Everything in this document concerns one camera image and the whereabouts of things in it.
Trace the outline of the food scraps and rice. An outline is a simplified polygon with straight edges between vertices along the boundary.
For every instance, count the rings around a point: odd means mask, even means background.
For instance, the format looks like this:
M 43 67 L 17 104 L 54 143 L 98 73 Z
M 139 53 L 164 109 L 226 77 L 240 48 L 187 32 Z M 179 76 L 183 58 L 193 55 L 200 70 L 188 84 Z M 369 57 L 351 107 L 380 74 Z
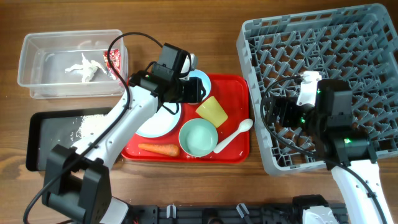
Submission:
M 84 115 L 76 117 L 72 122 L 72 132 L 70 139 L 72 142 L 85 138 L 92 135 L 94 131 L 99 128 L 103 128 L 103 122 L 105 121 L 105 115 L 94 114 Z

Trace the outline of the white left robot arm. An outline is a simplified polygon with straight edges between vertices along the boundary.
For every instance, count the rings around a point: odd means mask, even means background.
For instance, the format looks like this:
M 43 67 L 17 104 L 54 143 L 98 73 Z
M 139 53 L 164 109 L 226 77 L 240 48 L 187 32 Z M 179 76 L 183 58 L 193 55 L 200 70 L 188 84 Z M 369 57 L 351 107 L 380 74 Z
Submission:
M 190 72 L 197 58 L 164 44 L 158 61 L 139 70 L 106 115 L 104 128 L 66 148 L 56 145 L 45 168 L 42 203 L 77 223 L 133 223 L 132 208 L 112 196 L 109 172 L 135 132 L 164 103 L 199 103 L 205 89 Z

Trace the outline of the light blue plate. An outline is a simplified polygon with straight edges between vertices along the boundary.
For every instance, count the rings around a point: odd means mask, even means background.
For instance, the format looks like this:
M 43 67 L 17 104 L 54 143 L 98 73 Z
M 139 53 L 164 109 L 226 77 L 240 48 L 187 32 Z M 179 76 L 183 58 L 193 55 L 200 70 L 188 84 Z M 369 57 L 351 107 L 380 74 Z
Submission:
M 181 104 L 165 103 L 164 106 L 175 114 L 170 113 L 162 106 L 136 131 L 137 135 L 145 138 L 157 138 L 166 135 L 176 127 L 182 115 Z

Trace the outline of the mint green bowl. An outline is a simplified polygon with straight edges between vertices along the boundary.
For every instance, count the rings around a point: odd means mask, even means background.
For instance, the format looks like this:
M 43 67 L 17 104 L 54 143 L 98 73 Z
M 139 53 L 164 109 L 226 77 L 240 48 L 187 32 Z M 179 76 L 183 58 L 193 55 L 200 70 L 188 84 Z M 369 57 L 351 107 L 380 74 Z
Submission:
M 207 156 L 218 143 L 218 132 L 207 120 L 195 118 L 187 121 L 178 134 L 180 147 L 193 157 Z

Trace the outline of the light blue bowl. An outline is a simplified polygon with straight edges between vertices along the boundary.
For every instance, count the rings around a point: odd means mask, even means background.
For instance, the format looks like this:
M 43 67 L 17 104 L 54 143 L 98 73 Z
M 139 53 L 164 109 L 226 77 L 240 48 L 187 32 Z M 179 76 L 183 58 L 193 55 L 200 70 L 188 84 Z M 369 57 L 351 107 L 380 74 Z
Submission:
M 192 78 L 192 77 L 197 77 L 197 78 L 201 79 L 203 87 L 206 91 L 206 94 L 202 98 L 202 101 L 205 101 L 209 97 L 210 92 L 211 92 L 211 80 L 210 80 L 209 76 L 205 72 L 196 69 L 189 73 L 189 78 Z

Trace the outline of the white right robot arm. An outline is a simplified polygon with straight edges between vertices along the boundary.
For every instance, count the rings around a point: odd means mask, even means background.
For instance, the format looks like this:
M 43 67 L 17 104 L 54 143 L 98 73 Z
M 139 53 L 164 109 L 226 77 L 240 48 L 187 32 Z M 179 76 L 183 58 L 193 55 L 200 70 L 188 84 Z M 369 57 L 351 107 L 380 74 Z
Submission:
M 280 118 L 283 126 L 309 134 L 316 153 L 291 145 L 273 131 L 270 135 L 288 148 L 324 161 L 343 196 L 352 223 L 392 223 L 381 187 L 379 165 L 370 137 L 352 127 L 352 91 L 343 80 L 320 80 L 309 97 L 314 104 L 264 96 L 260 104 L 265 127 Z

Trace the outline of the red snack wrapper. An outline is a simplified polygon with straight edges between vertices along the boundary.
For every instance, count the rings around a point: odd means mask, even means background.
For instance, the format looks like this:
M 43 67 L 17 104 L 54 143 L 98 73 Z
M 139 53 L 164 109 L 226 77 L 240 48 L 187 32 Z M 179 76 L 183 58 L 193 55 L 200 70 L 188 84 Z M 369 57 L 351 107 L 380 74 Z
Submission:
M 117 80 L 118 77 L 115 75 L 114 70 L 111 68 L 109 61 L 108 61 L 108 55 L 109 58 L 113 64 L 113 67 L 116 69 L 116 71 L 119 73 L 120 72 L 120 68 L 121 68 L 121 52 L 119 49 L 114 49 L 111 50 L 110 53 L 108 53 L 108 51 L 105 51 L 103 54 L 104 57 L 104 62 L 106 65 L 106 68 L 108 70 L 108 76 L 112 79 L 112 80 Z

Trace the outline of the yellow plastic cup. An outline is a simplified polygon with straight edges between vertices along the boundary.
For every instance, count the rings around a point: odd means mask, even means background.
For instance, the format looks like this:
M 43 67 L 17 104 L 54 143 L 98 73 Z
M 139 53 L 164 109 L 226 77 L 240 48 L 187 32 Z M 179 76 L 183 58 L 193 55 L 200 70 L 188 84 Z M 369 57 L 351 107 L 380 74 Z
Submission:
M 220 127 L 228 115 L 214 96 L 209 97 L 195 111 L 201 118 L 209 121 L 215 128 Z

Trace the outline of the white tissue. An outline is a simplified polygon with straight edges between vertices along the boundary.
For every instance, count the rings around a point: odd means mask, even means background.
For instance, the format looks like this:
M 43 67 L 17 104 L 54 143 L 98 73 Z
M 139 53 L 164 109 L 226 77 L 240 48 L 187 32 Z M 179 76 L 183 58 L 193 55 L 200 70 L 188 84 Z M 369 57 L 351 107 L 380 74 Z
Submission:
M 74 70 L 79 70 L 80 73 L 82 74 L 82 78 L 81 81 L 83 83 L 88 83 L 90 82 L 97 69 L 100 69 L 105 75 L 107 74 L 107 71 L 104 69 L 104 67 L 102 66 L 102 64 L 100 64 L 99 62 L 95 61 L 95 60 L 88 60 L 84 54 L 81 54 L 82 56 L 82 61 L 81 64 L 74 64 L 69 68 L 65 69 L 65 72 L 72 72 Z

